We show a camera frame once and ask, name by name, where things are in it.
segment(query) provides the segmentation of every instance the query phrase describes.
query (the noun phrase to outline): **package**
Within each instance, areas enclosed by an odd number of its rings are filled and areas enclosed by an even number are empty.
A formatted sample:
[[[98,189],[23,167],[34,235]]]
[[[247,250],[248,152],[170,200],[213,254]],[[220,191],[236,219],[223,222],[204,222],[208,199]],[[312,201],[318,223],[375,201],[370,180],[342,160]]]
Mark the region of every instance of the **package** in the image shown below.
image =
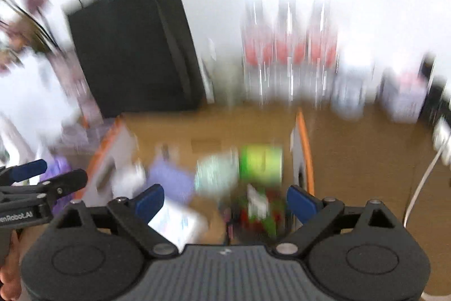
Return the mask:
[[[282,193],[274,188],[247,185],[247,194],[232,205],[232,243],[273,245],[293,228],[293,215]]]
[[[194,175],[163,158],[157,158],[149,167],[146,187],[154,184],[160,184],[165,198],[177,203],[189,203],[194,194]]]
[[[64,55],[49,53],[47,57],[66,96],[77,100],[84,121],[88,125],[101,123],[100,109],[89,90],[75,50],[67,50]]]
[[[382,80],[380,103],[394,122],[416,123],[427,88],[426,80],[417,74],[387,70]]]
[[[132,165],[137,150],[136,138],[121,118],[116,119],[89,160],[88,183],[74,194],[87,206],[104,206],[113,199],[111,179],[116,171]]]
[[[280,146],[253,145],[240,150],[240,178],[266,185],[282,182],[283,150]]]
[[[199,106],[204,84],[181,0],[97,0],[84,5],[67,7],[67,20],[103,117]]]
[[[113,124],[114,119],[106,119],[93,128],[85,128],[80,124],[65,126],[59,140],[54,142],[49,150],[53,155],[66,157],[74,170],[87,170],[89,162]]]
[[[111,177],[113,198],[134,198],[141,193],[146,184],[146,172],[140,161],[122,167]]]
[[[196,211],[165,198],[163,207],[150,220],[149,226],[182,252],[186,244],[197,242],[208,230],[208,221]]]
[[[238,152],[231,149],[202,158],[194,180],[196,192],[220,200],[238,181]]]

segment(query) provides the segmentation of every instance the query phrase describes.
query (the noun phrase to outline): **red object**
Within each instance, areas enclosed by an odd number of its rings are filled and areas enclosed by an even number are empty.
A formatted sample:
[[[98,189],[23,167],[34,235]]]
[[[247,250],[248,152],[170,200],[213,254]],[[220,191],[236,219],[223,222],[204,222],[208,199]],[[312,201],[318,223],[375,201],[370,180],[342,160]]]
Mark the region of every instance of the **red object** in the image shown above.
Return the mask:
[[[241,210],[240,213],[240,223],[242,226],[247,226],[249,225],[249,217],[247,216],[247,211],[245,209]]]
[[[258,55],[257,49],[252,42],[246,43],[244,45],[244,56],[246,58],[246,62],[250,65],[258,65]],[[272,60],[272,44],[267,43],[263,46],[262,49],[263,63],[269,63]]]
[[[48,0],[25,0],[25,8],[32,15],[43,8],[47,4]]]
[[[280,193],[277,190],[266,189],[265,195],[268,198],[268,202],[274,202],[277,199],[280,199]]]
[[[325,64],[327,67],[332,66],[335,63],[335,57],[337,55],[337,42],[326,50],[325,45],[321,45],[321,42],[312,42],[310,44],[310,59],[312,63],[320,63],[322,61],[322,55],[325,55]]]
[[[288,61],[289,50],[285,41],[276,41],[275,45],[276,59],[279,63],[286,64]],[[301,41],[293,50],[293,63],[299,64],[305,58],[305,42]]]
[[[278,224],[280,221],[282,221],[282,215],[276,211],[272,212],[272,218],[274,218],[274,221],[276,221],[276,224]]]

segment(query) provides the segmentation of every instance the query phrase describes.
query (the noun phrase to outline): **white object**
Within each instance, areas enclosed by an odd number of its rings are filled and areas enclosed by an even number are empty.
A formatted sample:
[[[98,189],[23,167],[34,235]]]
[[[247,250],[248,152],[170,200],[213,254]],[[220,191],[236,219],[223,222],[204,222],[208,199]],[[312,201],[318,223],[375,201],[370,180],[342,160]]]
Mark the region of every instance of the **white object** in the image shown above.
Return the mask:
[[[427,82],[414,73],[384,73],[380,101],[390,119],[415,123],[427,93]]]
[[[337,60],[338,33],[331,20],[330,4],[316,0],[307,27],[307,61],[305,94],[317,107],[328,99]]]
[[[432,133],[432,141],[434,142],[434,149],[438,151],[440,147],[445,144],[448,136],[451,134],[451,128],[446,120],[441,117],[437,124],[435,124],[434,132]]]
[[[37,150],[36,150],[36,155],[34,157],[34,160],[40,160],[40,159],[47,162],[47,164],[49,164],[50,162],[53,162],[53,156],[50,153],[49,149],[47,148],[47,145],[44,142],[39,143],[39,146],[37,147]],[[40,177],[41,177],[41,175],[36,175],[36,176],[33,176],[32,178],[29,178],[29,180],[28,180],[29,184],[37,185],[40,181]]]
[[[208,230],[208,221],[199,213],[165,199],[149,226],[182,252],[186,244],[194,243]]]
[[[365,47],[348,47],[340,53],[331,96],[332,109],[342,118],[363,116],[367,84],[374,64]]]
[[[263,12],[262,0],[248,0],[242,29],[244,83],[249,100],[263,105],[272,96],[270,63],[272,29]]]
[[[86,206],[105,206],[113,199],[111,179],[116,170],[132,165],[137,139],[122,121],[116,121],[103,138],[87,168],[88,183],[80,194]]]
[[[405,211],[404,220],[403,220],[404,228],[407,227],[407,221],[409,220],[410,214],[414,208],[415,202],[418,199],[421,189],[423,189],[423,186],[425,185],[429,175],[431,174],[432,170],[434,169],[434,166],[437,163],[438,158],[440,157],[443,150],[448,145],[448,142],[450,141],[450,139],[451,139],[451,134],[448,135],[448,138],[446,139],[446,141],[439,148],[439,150],[437,151],[437,154],[432,159],[431,163],[429,164],[428,168],[426,169],[425,174],[421,178],[420,183],[418,184],[418,186],[412,196],[412,199],[410,200],[409,205],[407,206],[407,210]],[[432,296],[432,295],[428,295],[427,293],[423,292],[421,294],[421,298],[423,298],[423,300],[425,300],[425,301],[451,301],[451,294],[446,295],[446,296]]]
[[[264,219],[268,216],[269,201],[266,195],[260,194],[252,185],[247,186],[247,214],[249,217],[256,216],[258,219]]]
[[[275,94],[291,103],[300,97],[300,64],[305,57],[305,32],[296,14],[296,0],[279,0],[273,42]]]
[[[209,56],[204,62],[213,88],[214,102],[228,107],[241,103],[244,97],[241,50],[222,48],[217,52],[211,39],[208,45]]]
[[[0,112],[35,152],[42,137],[49,141],[59,137],[61,124],[75,121],[79,108],[76,100],[67,99],[47,58],[30,48],[19,58],[23,67],[8,66],[10,73],[0,76]]]
[[[113,174],[110,179],[113,198],[136,197],[146,184],[146,172],[140,161],[122,167]]]
[[[18,166],[34,160],[30,146],[14,124],[2,113],[0,113],[0,137],[10,156],[8,162],[2,162],[6,167]]]

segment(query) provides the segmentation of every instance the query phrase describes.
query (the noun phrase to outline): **red label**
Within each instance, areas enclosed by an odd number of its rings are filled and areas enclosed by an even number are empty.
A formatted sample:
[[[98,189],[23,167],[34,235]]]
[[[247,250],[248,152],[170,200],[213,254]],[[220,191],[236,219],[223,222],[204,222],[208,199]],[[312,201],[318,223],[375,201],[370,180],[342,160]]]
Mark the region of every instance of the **red label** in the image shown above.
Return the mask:
[[[305,58],[305,42],[296,45],[293,53],[293,63],[301,63]]]
[[[312,63],[325,62],[330,67],[335,63],[337,56],[337,43],[333,43],[329,47],[321,45],[321,43],[310,43],[310,60]]]
[[[284,41],[276,41],[276,59],[279,63],[286,63],[288,59],[288,46]]]
[[[248,43],[244,46],[244,56],[246,62],[251,65],[258,65],[257,48],[253,43]],[[262,58],[264,63],[269,63],[272,60],[272,44],[267,43],[262,47]]]

